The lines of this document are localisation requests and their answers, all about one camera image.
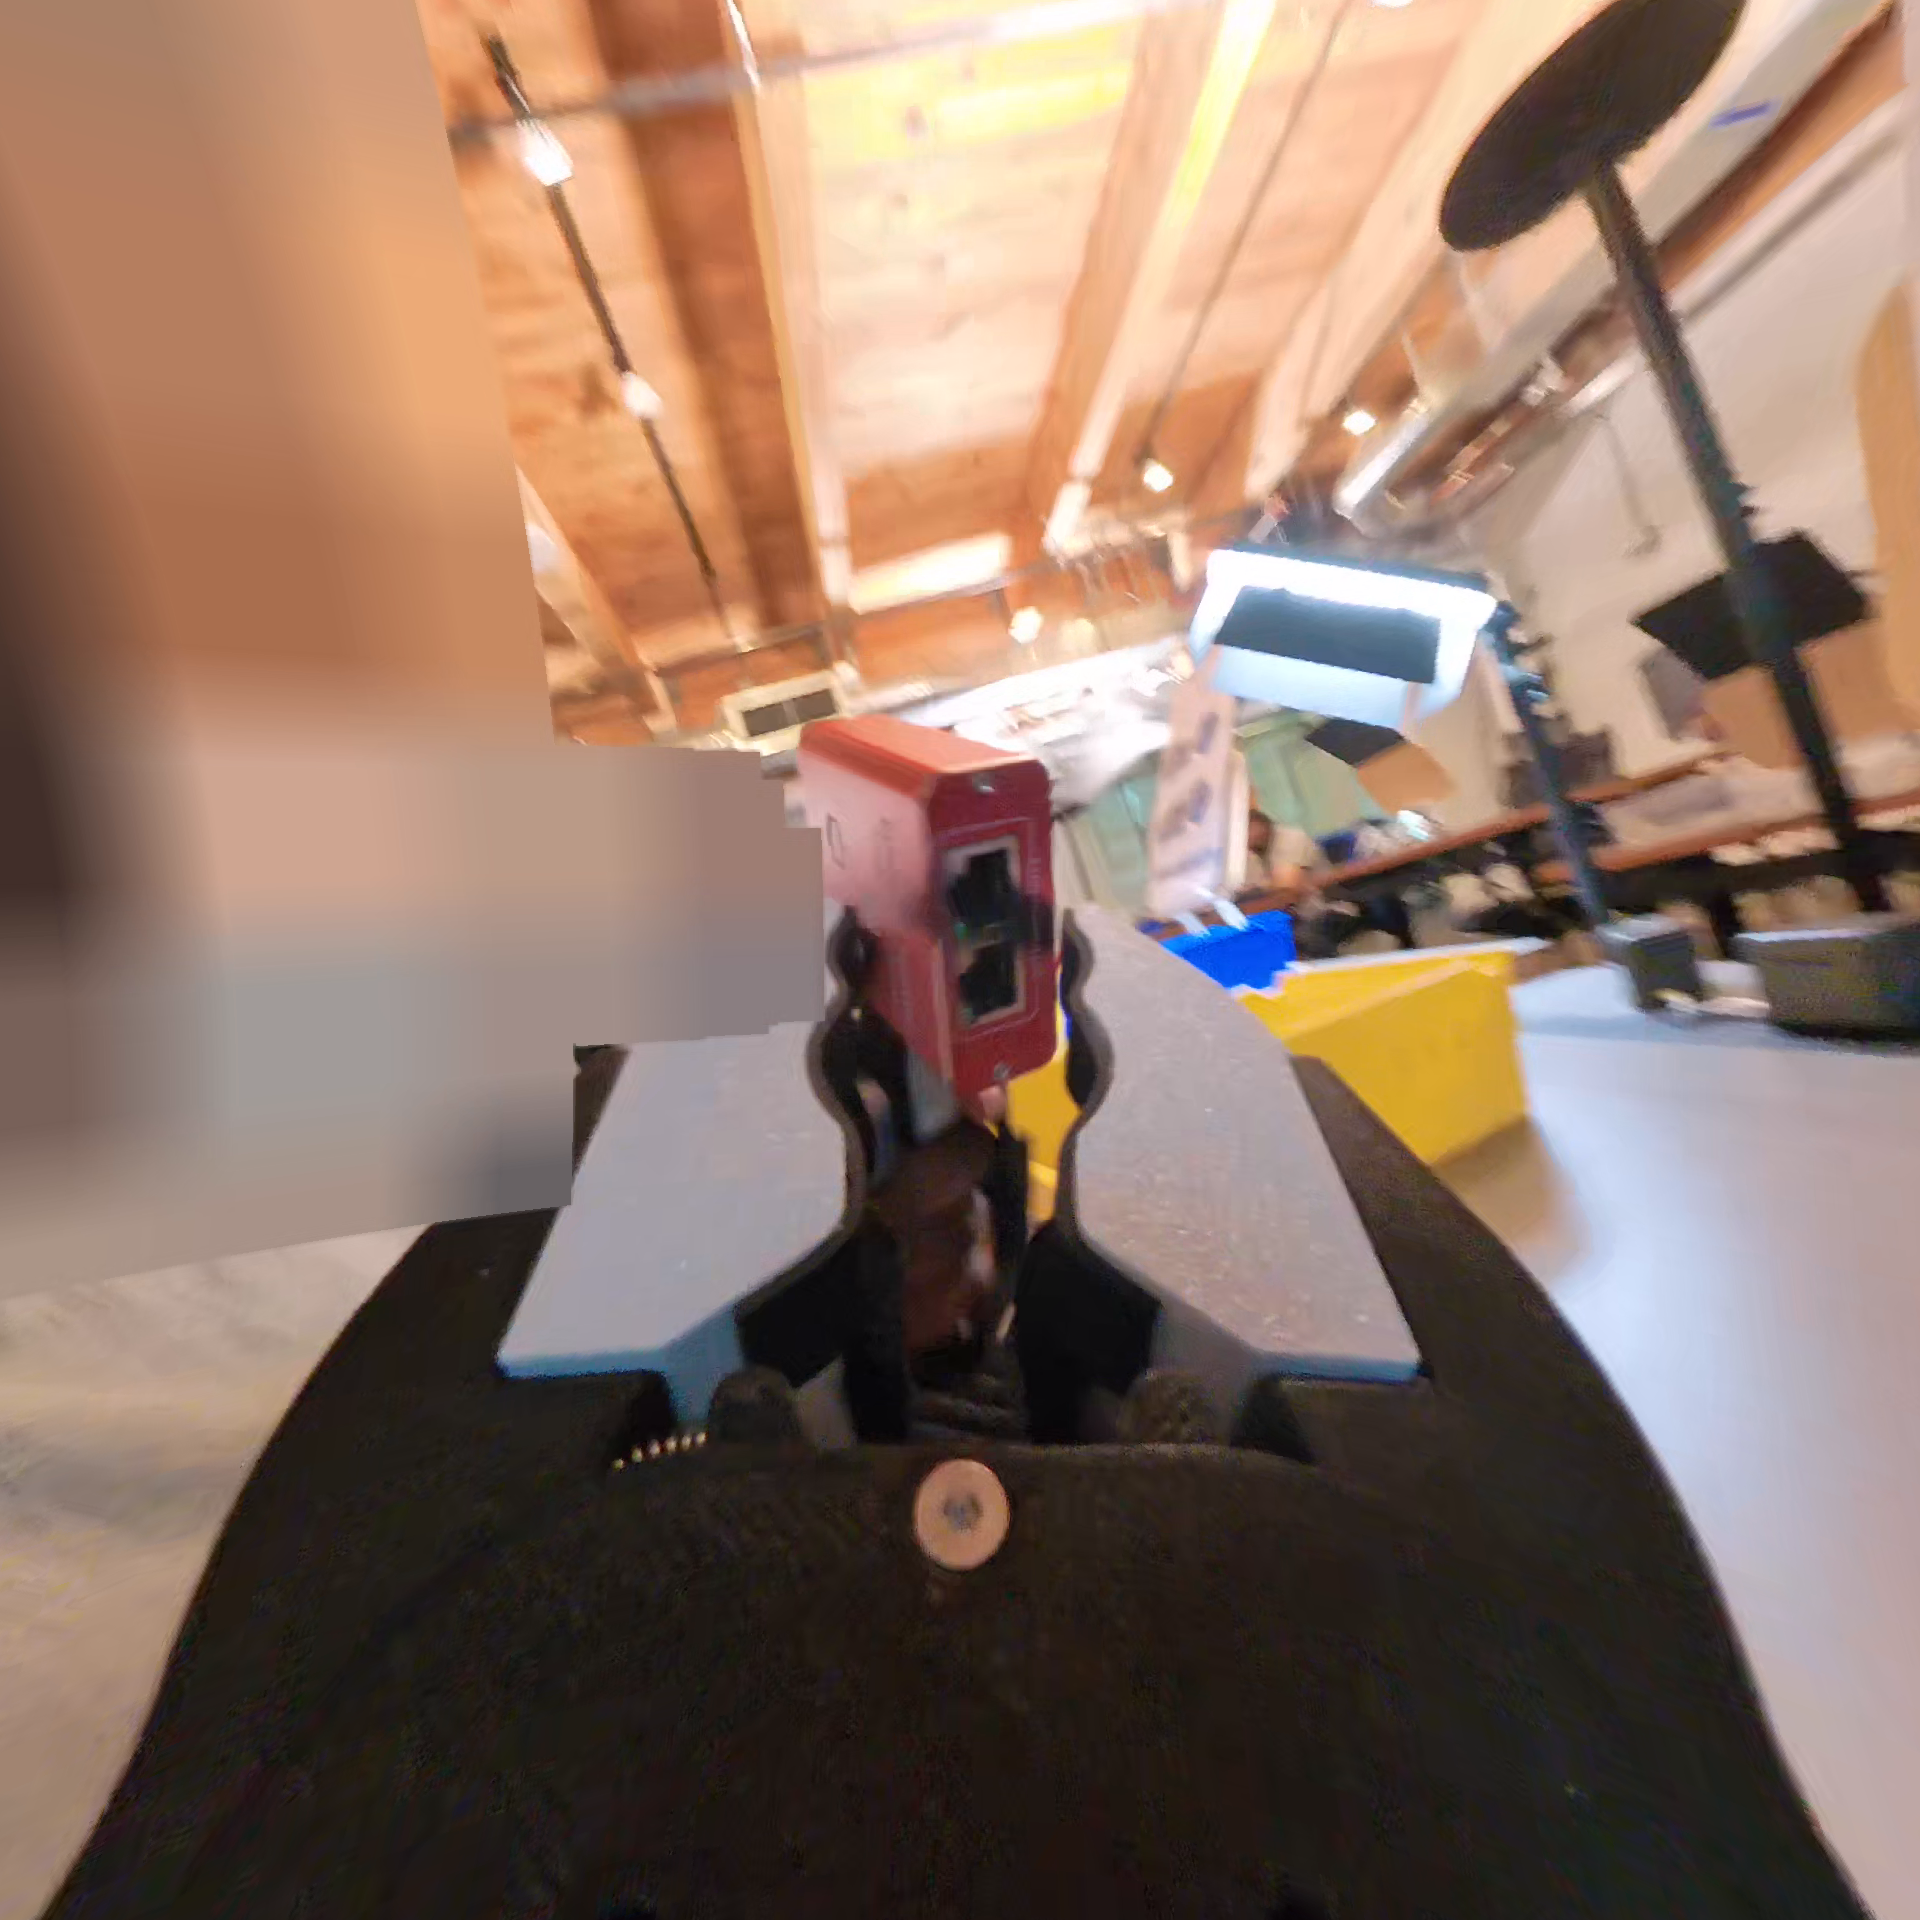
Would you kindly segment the wooden top office desk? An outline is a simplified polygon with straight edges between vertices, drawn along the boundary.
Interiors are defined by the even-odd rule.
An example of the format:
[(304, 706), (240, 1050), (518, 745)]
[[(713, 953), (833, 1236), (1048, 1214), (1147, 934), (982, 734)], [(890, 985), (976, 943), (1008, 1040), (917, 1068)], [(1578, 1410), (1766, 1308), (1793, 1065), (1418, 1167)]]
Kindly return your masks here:
[[(1605, 873), (1648, 873), (1680, 860), (1713, 857), (1718, 849), (1829, 832), (1801, 775), (1770, 774), (1725, 756), (1673, 762), (1648, 775), (1594, 784), (1574, 793), (1574, 807), (1598, 816), (1602, 839), (1596, 857)], [(1552, 816), (1542, 802), (1330, 867), (1315, 883), (1326, 897), (1397, 892), (1483, 855), (1524, 867), (1524, 852), (1536, 849), (1545, 849), (1545, 855), (1534, 868), (1561, 881), (1565, 865), (1557, 855)]]

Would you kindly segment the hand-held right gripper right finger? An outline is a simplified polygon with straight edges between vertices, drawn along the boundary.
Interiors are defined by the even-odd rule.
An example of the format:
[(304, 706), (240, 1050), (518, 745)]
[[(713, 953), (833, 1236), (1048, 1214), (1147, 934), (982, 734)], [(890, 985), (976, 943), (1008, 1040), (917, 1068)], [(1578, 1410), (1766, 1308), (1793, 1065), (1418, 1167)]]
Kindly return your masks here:
[(1033, 1422), (1115, 1422), (1168, 1376), (1203, 1422), (1267, 1388), (1413, 1386), (1422, 1356), (1285, 1046), (1091, 908), (1062, 927), (1073, 1121), (1019, 1281)]

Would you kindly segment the studio light panel on stand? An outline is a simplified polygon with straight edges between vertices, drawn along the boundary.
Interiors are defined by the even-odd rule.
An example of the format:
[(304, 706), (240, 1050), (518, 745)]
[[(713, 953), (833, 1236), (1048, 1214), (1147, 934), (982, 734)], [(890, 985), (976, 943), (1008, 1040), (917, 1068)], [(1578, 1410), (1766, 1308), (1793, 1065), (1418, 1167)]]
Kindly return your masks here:
[(1517, 641), (1521, 614), (1480, 574), (1224, 546), (1192, 616), (1195, 666), (1234, 700), (1315, 716), (1309, 744), (1358, 778), (1388, 816), (1427, 810), (1454, 784), (1416, 742), (1491, 666), (1521, 720), (1552, 838), (1582, 915), (1611, 921), (1596, 867), (1596, 812), (1580, 802), (1557, 742), (1557, 705)]

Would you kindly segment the red metal adapter box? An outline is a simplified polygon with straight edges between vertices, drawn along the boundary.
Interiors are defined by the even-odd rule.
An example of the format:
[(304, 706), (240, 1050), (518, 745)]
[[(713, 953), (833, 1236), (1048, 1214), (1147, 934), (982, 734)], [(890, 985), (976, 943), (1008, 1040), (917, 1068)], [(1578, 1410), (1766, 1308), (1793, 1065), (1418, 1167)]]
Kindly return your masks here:
[(870, 955), (860, 998), (973, 1107), (1059, 1042), (1051, 788), (1041, 759), (891, 713), (803, 729), (824, 887)]

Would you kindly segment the yellow plastic bin with divider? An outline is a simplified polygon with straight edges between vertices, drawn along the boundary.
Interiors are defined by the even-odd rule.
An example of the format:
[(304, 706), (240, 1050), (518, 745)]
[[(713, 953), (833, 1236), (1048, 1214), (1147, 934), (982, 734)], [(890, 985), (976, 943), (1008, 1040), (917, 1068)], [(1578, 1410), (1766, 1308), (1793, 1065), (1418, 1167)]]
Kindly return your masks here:
[(1225, 1144), (1302, 1138), (1286, 1060), (1324, 1065), (1427, 1167), (1529, 1119), (1513, 990), (1540, 944), (1464, 944), (1277, 971), (1224, 988), (1131, 923), (1091, 916), (1089, 1015), (1110, 1046), (1098, 1126)]

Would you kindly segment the blue plastic bin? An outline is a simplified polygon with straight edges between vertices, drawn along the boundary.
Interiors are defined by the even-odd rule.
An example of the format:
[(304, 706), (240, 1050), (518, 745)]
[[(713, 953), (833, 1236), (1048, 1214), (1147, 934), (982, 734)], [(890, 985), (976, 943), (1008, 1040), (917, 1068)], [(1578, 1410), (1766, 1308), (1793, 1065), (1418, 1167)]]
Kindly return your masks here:
[(1283, 908), (1189, 920), (1161, 944), (1225, 992), (1268, 992), (1298, 962), (1294, 916)]

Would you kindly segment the black pole stand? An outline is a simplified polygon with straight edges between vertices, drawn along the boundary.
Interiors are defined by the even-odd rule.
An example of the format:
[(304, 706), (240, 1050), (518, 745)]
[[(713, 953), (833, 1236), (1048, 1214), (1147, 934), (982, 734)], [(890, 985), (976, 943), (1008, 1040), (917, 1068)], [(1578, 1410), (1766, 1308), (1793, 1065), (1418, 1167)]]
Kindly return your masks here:
[(1584, 201), (1696, 506), (1717, 540), (1737, 633), (1782, 710), (1840, 879), (1866, 915), (1884, 915), (1881, 855), (1859, 823), (1785, 596), (1761, 559), (1744, 489), (1620, 174), (1699, 92), (1742, 15), (1742, 2), (1616, 2), (1596, 12), (1477, 132), (1446, 184), (1438, 232), (1451, 252), (1481, 255), (1542, 227), (1568, 201)]

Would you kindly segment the black equipment case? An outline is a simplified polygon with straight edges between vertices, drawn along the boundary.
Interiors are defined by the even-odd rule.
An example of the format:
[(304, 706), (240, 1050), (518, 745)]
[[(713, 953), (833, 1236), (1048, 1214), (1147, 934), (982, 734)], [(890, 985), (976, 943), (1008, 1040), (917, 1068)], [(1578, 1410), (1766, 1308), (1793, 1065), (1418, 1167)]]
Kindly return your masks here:
[(1766, 1019), (1782, 1032), (1918, 1040), (1916, 916), (1748, 931), (1736, 939), (1736, 961), (1754, 970)]
[(1669, 916), (1606, 920), (1596, 927), (1602, 958), (1619, 970), (1646, 1015), (1677, 1012), (1713, 998), (1691, 931)]

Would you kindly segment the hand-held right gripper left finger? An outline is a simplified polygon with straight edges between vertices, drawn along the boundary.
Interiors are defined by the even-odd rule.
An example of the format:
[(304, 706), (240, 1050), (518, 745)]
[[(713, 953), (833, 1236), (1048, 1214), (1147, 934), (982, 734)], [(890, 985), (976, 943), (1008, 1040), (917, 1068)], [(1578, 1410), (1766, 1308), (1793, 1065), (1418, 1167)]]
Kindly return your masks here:
[(569, 1203), (499, 1339), (505, 1379), (659, 1376), (707, 1401), (747, 1368), (738, 1310), (849, 1219), (849, 1137), (814, 1025), (621, 1051)]

